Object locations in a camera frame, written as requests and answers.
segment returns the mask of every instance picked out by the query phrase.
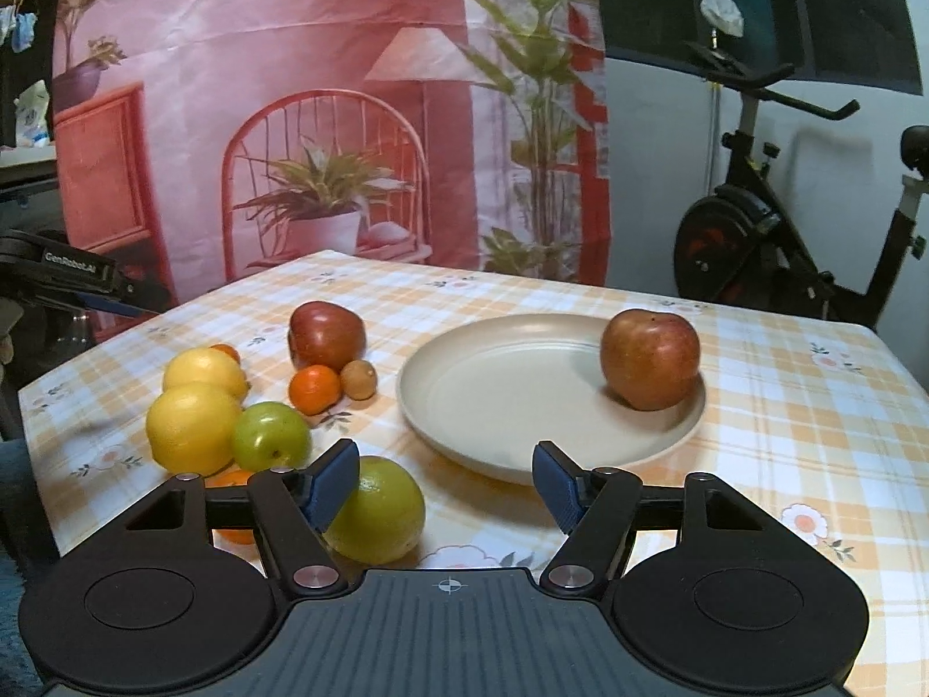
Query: exercise bike seat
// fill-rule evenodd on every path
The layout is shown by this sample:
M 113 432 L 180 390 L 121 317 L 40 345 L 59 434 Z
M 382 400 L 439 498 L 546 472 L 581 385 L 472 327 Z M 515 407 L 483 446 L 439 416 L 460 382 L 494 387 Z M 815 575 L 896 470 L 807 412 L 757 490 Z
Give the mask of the exercise bike seat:
M 903 132 L 900 159 L 910 170 L 929 178 L 929 125 L 914 125 Z

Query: red apple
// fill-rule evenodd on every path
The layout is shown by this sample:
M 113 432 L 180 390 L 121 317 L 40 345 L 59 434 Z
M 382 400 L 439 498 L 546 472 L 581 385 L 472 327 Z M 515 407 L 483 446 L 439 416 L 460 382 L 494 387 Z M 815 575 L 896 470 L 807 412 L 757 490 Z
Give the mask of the red apple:
M 603 332 L 600 367 L 610 389 L 634 409 L 667 409 L 697 383 L 700 337 L 677 314 L 626 309 Z
M 368 338 L 355 312 L 326 301 L 300 304 L 291 314 L 287 346 L 296 369 L 322 364 L 341 372 L 364 356 Z

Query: exercise bike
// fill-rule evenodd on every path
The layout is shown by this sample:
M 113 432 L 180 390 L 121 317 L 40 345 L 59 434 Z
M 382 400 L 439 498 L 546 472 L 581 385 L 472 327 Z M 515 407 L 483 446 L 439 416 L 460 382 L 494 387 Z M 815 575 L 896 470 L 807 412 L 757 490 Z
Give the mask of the exercise bike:
M 790 78 L 795 72 L 792 64 L 756 74 L 719 48 L 687 45 L 707 81 L 741 94 L 742 111 L 737 131 L 722 138 L 723 147 L 731 151 L 726 182 L 693 204 L 678 227 L 674 259 L 679 295 L 700 302 L 850 322 L 874 330 L 907 254 L 920 259 L 926 250 L 926 239 L 913 234 L 920 199 L 929 193 L 929 127 L 903 132 L 903 163 L 918 171 L 921 179 L 904 175 L 903 195 L 867 293 L 857 293 L 837 285 L 833 274 L 816 267 L 768 183 L 771 162 L 780 149 L 765 143 L 766 162 L 760 165 L 751 152 L 762 102 L 777 102 L 831 121 L 850 118 L 860 104 L 852 100 L 840 109 L 828 110 L 779 94 L 769 86 Z

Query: lemon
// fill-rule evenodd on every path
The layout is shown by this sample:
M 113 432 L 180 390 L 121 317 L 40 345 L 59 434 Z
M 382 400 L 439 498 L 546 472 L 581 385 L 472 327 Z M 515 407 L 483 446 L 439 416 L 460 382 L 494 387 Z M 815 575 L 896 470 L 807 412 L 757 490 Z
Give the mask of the lemon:
M 358 488 L 323 538 L 352 561 L 380 566 L 409 553 L 426 524 L 423 492 L 410 472 L 381 456 L 361 456 Z
M 172 474 L 215 474 L 232 460 L 232 431 L 240 414 L 239 402 L 222 388 L 172 387 L 155 398 L 145 417 L 152 458 Z
M 172 358 L 164 368 L 161 389 L 186 383 L 210 383 L 242 402 L 248 393 L 245 372 L 228 354 L 215 348 L 191 348 Z

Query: white lampshade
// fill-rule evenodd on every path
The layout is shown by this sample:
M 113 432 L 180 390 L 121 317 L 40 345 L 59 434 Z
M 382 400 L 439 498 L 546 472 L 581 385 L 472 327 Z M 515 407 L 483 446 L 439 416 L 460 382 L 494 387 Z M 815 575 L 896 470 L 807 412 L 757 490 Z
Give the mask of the white lampshade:
M 439 28 L 403 27 L 365 81 L 486 81 Z

